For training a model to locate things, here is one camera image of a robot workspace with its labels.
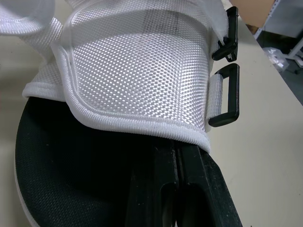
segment black padded cushion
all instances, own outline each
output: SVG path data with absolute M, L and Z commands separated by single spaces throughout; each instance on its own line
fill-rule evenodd
M 16 172 L 38 225 L 124 226 L 132 151 L 147 145 L 144 138 L 88 128 L 66 103 L 29 98 L 17 134 Z

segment gray floor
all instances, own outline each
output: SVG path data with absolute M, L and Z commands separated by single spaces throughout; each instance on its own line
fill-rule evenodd
M 268 32 L 262 32 L 257 39 L 259 45 L 263 47 L 274 47 L 287 54 L 297 44 L 298 40 L 286 36 L 280 36 Z M 300 68 L 293 60 L 287 60 L 288 68 L 280 73 L 285 83 L 289 86 L 293 94 L 303 105 L 303 68 Z
M 280 74 L 293 94 L 303 105 L 303 68 L 300 68 L 293 60 L 287 61 L 289 63 L 288 68 Z

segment beige table surface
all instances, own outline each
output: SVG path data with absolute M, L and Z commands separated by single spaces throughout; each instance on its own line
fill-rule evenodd
M 71 9 L 57 0 L 56 17 Z M 26 100 L 23 87 L 40 57 L 15 37 L 0 37 L 0 227 L 29 227 L 14 180 L 15 140 Z M 245 227 L 303 226 L 303 107 L 239 22 L 240 117 L 209 132 Z M 226 60 L 214 64 L 216 71 Z M 227 83 L 223 101 L 227 103 Z

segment white padded brace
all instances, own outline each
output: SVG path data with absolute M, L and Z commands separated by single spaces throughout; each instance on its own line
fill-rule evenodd
M 52 49 L 73 115 L 91 128 L 185 141 L 209 152 L 208 80 L 217 33 L 228 30 L 223 6 L 203 0 L 69 3 L 75 10 Z

